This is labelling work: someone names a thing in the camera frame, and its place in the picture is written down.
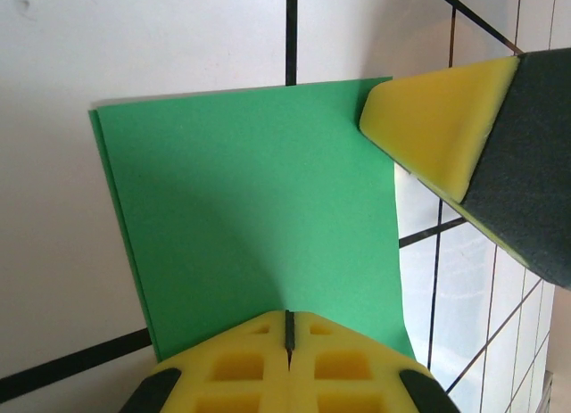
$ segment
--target black grid line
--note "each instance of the black grid line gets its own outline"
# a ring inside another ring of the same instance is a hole
[[[452,6],[451,22],[450,22],[450,42],[449,42],[449,56],[448,67],[450,68],[454,62],[454,34],[456,27],[456,7]],[[443,200],[438,199],[438,220],[437,227],[443,223]],[[426,360],[426,368],[429,370],[432,367],[432,349],[434,342],[434,318],[436,314],[436,295],[438,290],[438,264],[440,261],[440,240],[441,231],[436,232],[436,248],[434,251],[434,280],[432,286],[432,299],[430,301],[430,329],[428,332],[428,358]]]
[[[0,404],[151,345],[144,328],[0,379]]]
[[[517,36],[519,35],[519,14],[521,13],[521,0],[517,0],[517,16],[516,16],[516,36],[514,38],[514,44],[517,45]]]
[[[513,397],[511,397],[511,401],[509,402],[508,408],[506,409],[506,412],[509,411],[509,409],[511,408],[511,404],[514,402],[514,399],[516,398],[517,393],[519,392],[519,390],[521,389],[522,385],[524,384],[525,378],[527,377],[527,375],[529,374],[530,370],[535,366],[535,360],[537,359],[537,356],[539,355],[539,352],[542,351],[543,345],[547,342],[547,339],[550,337],[550,333],[547,333],[547,335],[543,338],[542,344],[539,348],[539,350],[534,354],[534,359],[532,360],[532,363],[529,365],[529,367],[527,368],[527,371],[524,374],[524,377],[521,379],[521,382],[519,383],[519,385],[517,386],[516,392],[514,393]]]
[[[551,36],[553,35],[553,18],[555,17],[555,2],[557,0],[553,0],[553,7],[551,8],[551,25],[550,25],[550,43],[548,44],[548,48],[551,49]]]
[[[521,287],[522,298],[524,297],[524,292],[525,292],[525,278],[526,277],[527,277],[527,269],[524,270],[524,283],[522,284],[522,287]],[[514,398],[514,383],[516,380],[517,350],[518,350],[518,346],[519,346],[519,329],[521,328],[521,313],[522,313],[522,308],[520,307],[519,308],[519,317],[517,319],[516,355],[514,356],[514,369],[511,373],[511,399],[512,400]]]
[[[537,356],[537,352],[541,350],[541,347],[539,350],[537,349],[537,339],[539,337],[539,322],[540,322],[540,319],[542,318],[542,304],[543,304],[543,290],[544,289],[545,289],[545,282],[542,282],[542,293],[541,293],[541,297],[539,299],[539,312],[538,312],[538,316],[537,316],[537,328],[535,329],[534,357]],[[534,371],[535,371],[535,360],[533,362],[533,371],[532,371],[532,388],[534,387]],[[528,400],[527,404],[530,404],[531,402],[532,402],[532,393],[530,391],[529,392],[529,400]]]
[[[430,236],[439,235],[442,232],[445,232],[446,230],[450,230],[451,228],[454,228],[464,223],[466,223],[466,219],[460,217],[458,219],[453,219],[445,223],[436,224],[436,226],[427,228],[426,230],[421,230],[417,233],[413,233],[412,235],[404,236],[401,239],[399,239],[399,248],[404,248],[405,246],[409,246],[417,242],[424,241]]]
[[[438,202],[438,224],[443,220],[443,201]],[[432,366],[432,344],[434,340],[434,315],[436,312],[436,292],[438,289],[438,261],[440,259],[440,233],[436,234],[436,248],[434,251],[434,279],[432,285],[432,300],[430,304],[430,330],[428,333],[428,358],[426,368],[430,370]]]
[[[285,0],[285,85],[297,84],[297,0]]]
[[[509,41],[503,34],[501,34],[496,28],[478,16],[472,9],[470,9],[467,5],[462,3],[460,0],[444,0],[446,3],[450,4],[452,7],[456,7],[456,9],[462,13],[464,16],[469,18],[473,21],[478,27],[486,31],[492,37],[500,41],[502,44],[507,46],[512,51],[521,54],[522,51],[519,49],[515,44]]]
[[[476,361],[478,361],[478,359],[480,358],[480,356],[485,352],[485,349],[490,345],[490,343],[493,342],[493,340],[498,336],[498,334],[500,333],[501,330],[503,330],[503,328],[508,324],[509,320],[516,314],[516,312],[518,312],[522,306],[522,304],[524,304],[524,302],[529,298],[529,296],[535,291],[535,288],[537,288],[537,286],[541,283],[540,281],[537,281],[535,283],[535,285],[532,287],[531,290],[529,290],[529,293],[527,293],[525,295],[525,297],[522,299],[522,301],[516,306],[515,309],[513,309],[511,311],[511,313],[508,315],[508,317],[506,318],[505,321],[503,321],[501,323],[501,325],[498,327],[498,329],[496,331],[494,331],[493,335],[490,337],[490,339],[485,343],[485,345],[480,349],[480,351],[477,352],[477,354],[474,356],[474,358],[468,362],[468,364],[464,367],[464,369],[461,371],[461,373],[458,375],[458,377],[456,377],[456,379],[454,380],[454,382],[451,383],[451,385],[448,387],[448,389],[446,390],[446,393],[450,393],[452,389],[454,389],[454,387],[456,387],[456,385],[458,384],[458,382],[460,380],[462,380],[462,377],[464,377],[466,375],[466,373],[469,371],[469,369],[471,369],[471,367],[476,363]]]
[[[498,258],[498,245],[493,250],[493,267],[492,267],[492,289],[490,290],[490,308],[488,309],[488,325],[485,330],[485,340],[490,338],[490,320],[492,318],[492,301],[493,301],[493,286],[496,278],[496,260]],[[488,362],[488,346],[486,345],[484,351],[484,368],[482,370],[482,388],[480,391],[480,413],[482,413],[482,405],[484,401],[484,383],[485,383],[485,366]]]

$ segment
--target green paper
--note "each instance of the green paper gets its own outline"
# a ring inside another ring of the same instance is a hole
[[[159,359],[283,309],[318,313],[413,356],[393,163],[357,128],[380,81],[92,113]]]

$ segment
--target white surface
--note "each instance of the white surface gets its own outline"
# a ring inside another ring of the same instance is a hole
[[[145,326],[87,117],[93,103],[283,84],[286,4],[0,0],[0,7],[6,376]]]
[[[116,412],[151,372],[148,347],[0,405],[0,413]]]
[[[524,297],[530,292],[532,291],[532,288],[534,288],[534,286],[540,281],[540,278],[535,275],[534,272],[532,272],[531,270],[526,269],[525,270],[525,277],[524,277]]]
[[[517,0],[460,0],[513,43],[516,37]]]
[[[431,371],[444,388],[485,345],[494,249],[469,224],[441,235]]]
[[[396,164],[394,186],[399,237],[413,235],[438,224],[438,197]]]
[[[529,397],[529,411],[532,413],[535,413],[542,400],[543,379],[545,377],[545,364],[547,361],[549,342],[549,337],[547,340],[541,339],[538,341],[537,349],[539,349],[539,352],[537,353],[537,357],[535,357],[534,370],[532,373],[532,391]]]
[[[298,22],[298,83],[448,66],[451,8],[443,0],[299,0]]]
[[[553,310],[553,294],[555,285],[543,282],[542,305],[539,312],[539,326],[537,327],[537,344],[535,350],[540,347],[541,342],[549,333],[551,325],[551,312]]]
[[[556,288],[547,369],[553,373],[550,413],[567,413],[571,405],[571,291]]]
[[[493,280],[490,335],[493,335],[522,299],[524,267],[498,248]]]
[[[517,46],[524,52],[550,46],[553,0],[521,0]]]
[[[451,221],[453,219],[458,219],[460,216],[460,214],[458,214],[455,210],[453,210],[450,205],[448,205],[446,202],[443,202],[443,221],[442,223],[445,223],[447,221]]]
[[[417,361],[426,366],[434,285],[436,236],[401,248],[404,324]]]
[[[482,398],[484,413],[503,413],[511,401],[518,322],[519,314],[515,314],[488,346]]]
[[[532,373],[525,376],[524,381],[517,390],[514,400],[511,402],[512,413],[527,413],[529,411],[529,396],[532,390]]]
[[[571,0],[555,0],[551,48],[571,46],[571,28],[569,28]]]
[[[280,85],[285,76],[286,0],[27,1],[0,0],[0,377],[145,325],[87,119],[93,103]],[[460,1],[514,39],[517,0]],[[549,5],[522,0],[524,50],[549,43]],[[571,0],[557,1],[554,47],[571,44],[569,6]],[[403,77],[448,65],[451,7],[443,0],[299,0],[298,19],[300,83]],[[511,54],[461,13],[454,38],[454,65]],[[402,170],[395,184],[400,236],[434,226],[436,196]],[[443,221],[454,218],[445,206]],[[421,362],[434,245],[435,236],[401,251],[405,321]],[[444,387],[485,343],[493,249],[468,224],[442,235],[433,372]],[[523,284],[523,270],[507,257],[496,265],[506,270],[496,269],[491,334],[517,305]],[[533,281],[528,275],[527,290]],[[541,314],[535,297],[526,302],[522,324],[534,334],[534,313],[539,334],[547,334],[550,295],[546,284]],[[509,404],[518,319],[516,313],[488,350],[484,413]],[[518,370],[527,369],[535,339],[520,332],[519,343]],[[130,392],[122,383],[134,388],[146,373],[148,363],[132,361],[126,367],[140,364],[139,371],[121,371],[113,361],[0,411],[116,409]],[[476,405],[483,361],[452,391],[465,411]]]
[[[454,32],[454,66],[487,61],[513,54],[487,32],[461,13],[456,15]]]
[[[462,413],[479,413],[484,379],[484,355],[450,391],[450,397]]]
[[[514,392],[535,357],[535,341],[537,338],[537,324],[539,322],[541,299],[542,288],[537,286],[527,300],[524,301],[521,308],[519,333],[517,337],[516,366],[514,371]]]

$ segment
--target yellow foam with square holes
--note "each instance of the yellow foam with square holes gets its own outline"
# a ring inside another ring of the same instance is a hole
[[[182,373],[163,413],[417,413],[403,369],[428,370],[312,313],[294,314],[288,367],[285,313],[269,312],[159,364]]]
[[[286,413],[284,312],[269,312],[160,363],[182,374],[163,413]]]
[[[516,56],[399,78],[368,95],[360,129],[441,197],[461,202]]]

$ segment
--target black rubber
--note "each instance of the black rubber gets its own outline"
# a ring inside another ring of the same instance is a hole
[[[459,413],[444,389],[428,376],[415,370],[402,370],[399,373],[402,384],[407,389],[418,413]]]
[[[148,376],[133,392],[120,413],[160,413],[180,375],[179,369],[167,368]]]
[[[462,206],[571,287],[571,49],[522,54]]]
[[[284,347],[287,351],[287,366],[292,363],[292,355],[295,349],[295,315],[293,312],[285,311],[285,340]]]

